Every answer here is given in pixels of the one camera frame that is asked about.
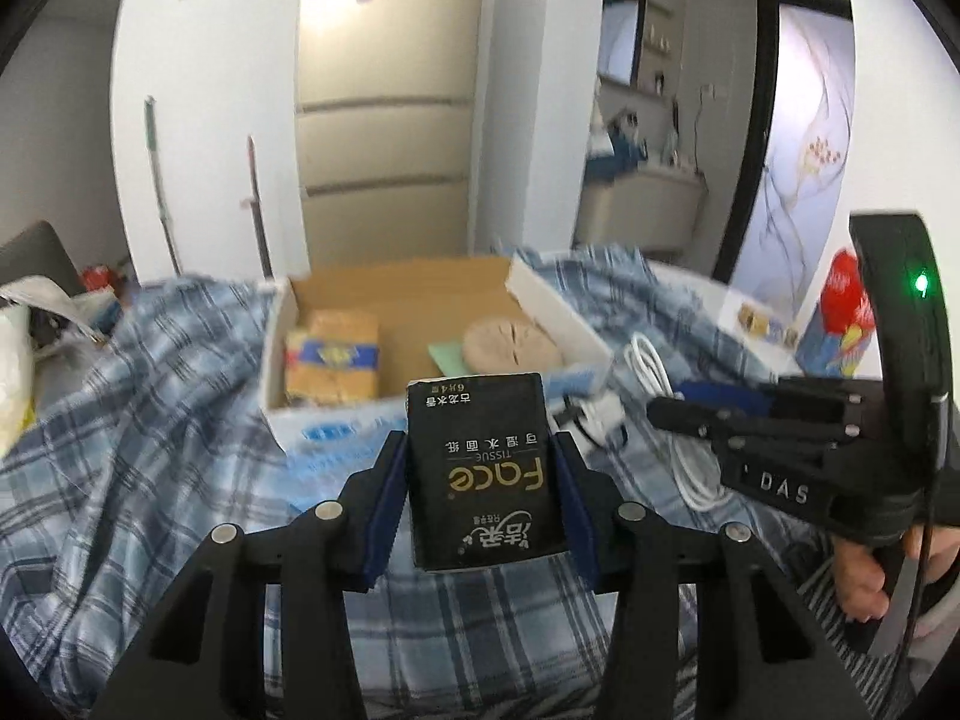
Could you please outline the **person's right hand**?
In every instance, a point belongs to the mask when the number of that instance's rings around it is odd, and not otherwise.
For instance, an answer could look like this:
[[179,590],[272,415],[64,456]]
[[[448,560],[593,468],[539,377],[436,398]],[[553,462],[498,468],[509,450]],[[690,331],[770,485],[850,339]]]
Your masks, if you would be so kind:
[[[882,619],[889,611],[890,598],[885,593],[885,574],[871,551],[862,544],[833,536],[833,578],[836,601],[850,621],[869,622]],[[929,545],[924,580],[939,580],[950,571],[957,559],[957,528],[935,527]]]

